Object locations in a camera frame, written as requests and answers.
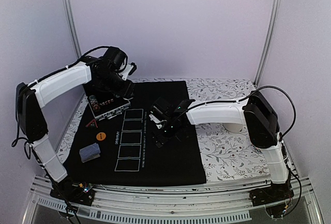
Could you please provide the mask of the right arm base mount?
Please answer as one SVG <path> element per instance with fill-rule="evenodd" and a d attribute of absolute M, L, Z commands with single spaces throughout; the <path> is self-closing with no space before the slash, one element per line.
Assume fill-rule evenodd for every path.
<path fill-rule="evenodd" d="M 256 188 L 249 192 L 249 198 L 253 206 L 262 206 L 282 201 L 281 204 L 266 208 L 266 212 L 271 218 L 282 218 L 287 213 L 289 205 L 285 200 L 290 200 L 294 196 L 291 184 L 274 184 L 265 188 Z"/>

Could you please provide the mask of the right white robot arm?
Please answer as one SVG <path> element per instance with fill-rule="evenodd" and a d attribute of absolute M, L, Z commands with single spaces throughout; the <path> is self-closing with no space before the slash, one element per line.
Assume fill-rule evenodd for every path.
<path fill-rule="evenodd" d="M 280 131 L 278 115 L 258 88 L 240 99 L 196 101 L 182 100 L 174 105 L 159 97 L 149 110 L 149 119 L 157 127 L 154 138 L 158 147 L 187 126 L 221 123 L 229 132 L 239 132 L 246 127 L 250 142 L 261 150 L 271 175 L 267 196 L 279 201 L 287 194 L 291 170 Z"/>

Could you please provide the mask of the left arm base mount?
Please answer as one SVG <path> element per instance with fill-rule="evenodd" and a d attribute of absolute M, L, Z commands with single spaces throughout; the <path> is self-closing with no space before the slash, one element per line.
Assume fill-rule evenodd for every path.
<path fill-rule="evenodd" d="M 91 183 L 74 183 L 70 178 L 52 183 L 50 196 L 70 203 L 92 206 L 95 191 Z"/>

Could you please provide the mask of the aluminium poker chip case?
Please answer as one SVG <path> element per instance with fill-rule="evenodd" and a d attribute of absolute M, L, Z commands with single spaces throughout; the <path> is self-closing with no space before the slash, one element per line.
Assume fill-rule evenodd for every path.
<path fill-rule="evenodd" d="M 111 92 L 96 90 L 90 84 L 83 84 L 83 88 L 96 121 L 114 118 L 131 106 L 129 100 L 117 97 Z"/>

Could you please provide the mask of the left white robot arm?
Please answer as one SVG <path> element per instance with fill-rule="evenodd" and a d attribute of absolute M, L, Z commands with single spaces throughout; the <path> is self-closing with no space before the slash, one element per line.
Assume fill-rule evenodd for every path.
<path fill-rule="evenodd" d="M 24 144 L 29 146 L 26 156 L 35 156 L 50 179 L 58 183 L 56 190 L 65 200 L 73 200 L 77 196 L 77 189 L 65 181 L 68 173 L 51 145 L 42 108 L 77 86 L 88 85 L 94 91 L 111 93 L 124 101 L 118 107 L 111 105 L 101 113 L 94 112 L 95 120 L 111 119 L 128 109 L 134 88 L 134 83 L 128 77 L 136 71 L 137 66 L 128 63 L 128 56 L 121 49 L 112 46 L 104 48 L 106 52 L 99 58 L 86 52 L 74 63 L 16 87 L 17 134 L 11 145 L 16 146 L 19 140 L 25 141 Z"/>

